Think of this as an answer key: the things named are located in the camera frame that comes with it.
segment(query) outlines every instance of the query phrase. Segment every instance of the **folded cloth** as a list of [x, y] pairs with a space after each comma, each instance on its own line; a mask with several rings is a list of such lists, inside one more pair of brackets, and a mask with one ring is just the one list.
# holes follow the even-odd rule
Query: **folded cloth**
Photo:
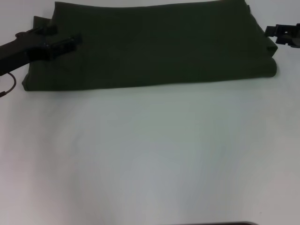
[[276, 45], [244, 0], [149, 7], [56, 2], [57, 41], [81, 33], [76, 52], [30, 64], [25, 90], [90, 90], [272, 77]]

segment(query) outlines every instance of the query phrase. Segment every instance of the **white tabletop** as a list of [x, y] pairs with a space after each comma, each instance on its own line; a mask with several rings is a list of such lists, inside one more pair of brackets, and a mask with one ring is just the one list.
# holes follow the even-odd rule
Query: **white tabletop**
[[[263, 29], [300, 23], [300, 1], [248, 4]], [[2, 1], [0, 45], [53, 9]], [[271, 79], [84, 92], [25, 92], [28, 67], [14, 71], [0, 99], [0, 224], [299, 224], [300, 50], [275, 59]]]

